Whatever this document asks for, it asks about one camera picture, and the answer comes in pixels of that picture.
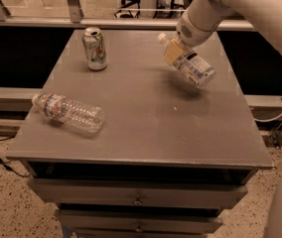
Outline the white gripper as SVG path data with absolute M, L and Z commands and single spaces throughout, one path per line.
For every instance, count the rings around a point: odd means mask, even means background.
M 177 24 L 178 38 L 188 47 L 197 47 L 212 35 L 218 25 L 218 13 L 188 8 Z M 168 65 L 172 65 L 184 52 L 176 39 L 167 39 L 164 47 L 164 60 Z

